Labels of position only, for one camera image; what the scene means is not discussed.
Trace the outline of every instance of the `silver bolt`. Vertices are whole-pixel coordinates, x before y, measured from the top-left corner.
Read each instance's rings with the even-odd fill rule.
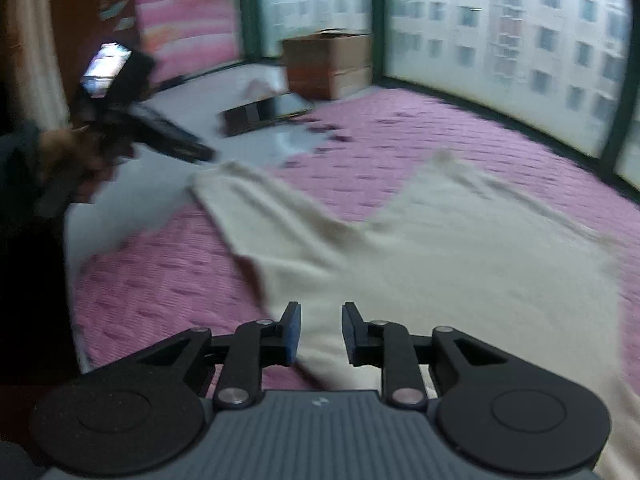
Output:
[[[242,404],[249,399],[249,393],[242,388],[225,388],[218,394],[218,399],[227,404]]]
[[[398,404],[414,405],[424,399],[424,394],[415,388],[398,388],[391,396]]]

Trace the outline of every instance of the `pink wall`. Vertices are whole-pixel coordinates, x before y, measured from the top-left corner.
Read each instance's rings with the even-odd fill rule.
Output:
[[[236,0],[136,0],[136,13],[155,82],[240,57]]]

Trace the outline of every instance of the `brown door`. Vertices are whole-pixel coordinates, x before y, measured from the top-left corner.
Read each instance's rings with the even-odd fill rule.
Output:
[[[67,100],[100,45],[117,41],[137,47],[134,0],[50,0],[56,53]]]

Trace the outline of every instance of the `hand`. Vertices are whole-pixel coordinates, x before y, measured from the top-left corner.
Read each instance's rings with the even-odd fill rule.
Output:
[[[58,172],[71,164],[80,165],[84,176],[78,183],[74,202],[91,202],[92,196],[103,182],[114,179],[115,161],[118,157],[134,157],[130,143],[124,143],[119,153],[111,160],[100,156],[100,133],[85,126],[63,128],[40,134],[40,179],[46,183]]]

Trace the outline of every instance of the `white logo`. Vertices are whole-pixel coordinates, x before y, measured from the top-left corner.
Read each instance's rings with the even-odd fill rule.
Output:
[[[311,403],[318,408],[322,408],[325,404],[329,403],[329,399],[325,397],[318,397],[317,399],[312,400]]]

